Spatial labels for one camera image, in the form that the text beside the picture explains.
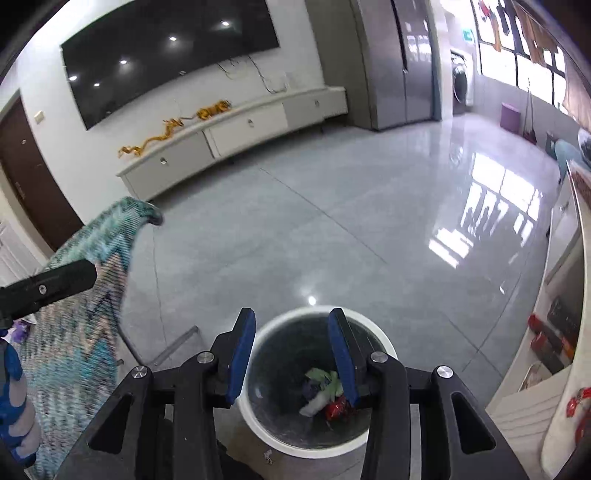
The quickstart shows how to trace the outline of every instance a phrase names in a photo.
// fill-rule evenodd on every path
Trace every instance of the television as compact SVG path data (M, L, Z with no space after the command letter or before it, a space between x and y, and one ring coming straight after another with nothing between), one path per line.
M278 46L265 0L133 0L66 40L61 54L89 129L163 83Z

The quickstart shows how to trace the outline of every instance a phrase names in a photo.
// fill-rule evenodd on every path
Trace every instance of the cabinet drawer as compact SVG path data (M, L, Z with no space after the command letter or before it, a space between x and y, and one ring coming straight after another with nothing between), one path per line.
M545 282L549 283L574 247L580 235L579 214L570 175L564 178L558 200L552 208L552 230L548 245Z
M224 157L252 145L280 135L288 130L283 104L266 106L208 129L207 137L213 142L216 157Z
M317 99L324 118L343 115L349 111L344 90L325 90L318 94Z
M283 108L290 130L297 130L324 121L319 95L310 94L288 98L283 101Z
M214 162L202 132L181 140L126 173L128 186L148 200Z

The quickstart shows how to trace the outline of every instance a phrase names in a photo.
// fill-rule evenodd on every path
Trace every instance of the blue gripper pad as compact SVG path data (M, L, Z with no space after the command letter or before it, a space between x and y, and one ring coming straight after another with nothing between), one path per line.
M355 406L359 401L359 393L355 385L355 369L334 311L329 313L329 340L335 356L336 368L339 371L339 378L343 384L343 392L349 403Z
M244 328L242 336L238 340L232 363L230 363L230 374L228 379L228 392L226 393L226 401L229 405L234 405L244 383L244 376L246 375L246 367L248 366L248 359L251 357L252 344L255 341L256 319L255 313L248 309L244 321Z

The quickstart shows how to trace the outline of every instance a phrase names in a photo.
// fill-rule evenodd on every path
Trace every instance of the gray tiled floor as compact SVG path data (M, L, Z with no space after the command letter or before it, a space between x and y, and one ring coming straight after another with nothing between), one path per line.
M278 139L154 201L165 222L138 238L124 329L149 358L192 325L209 345L243 306L262 325L314 296L372 319L403 363L450 365L486 404L535 302L557 180L475 115Z

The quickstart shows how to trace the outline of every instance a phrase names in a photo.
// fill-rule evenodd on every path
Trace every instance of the teal patterned cloth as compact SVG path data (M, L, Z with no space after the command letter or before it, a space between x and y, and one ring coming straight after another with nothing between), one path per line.
M116 387L119 313L131 251L140 228L162 220L153 205L126 197L82 227L46 266L85 258L95 264L98 277L92 289L41 309L37 326L20 347L43 435L29 470L37 480L53 479Z

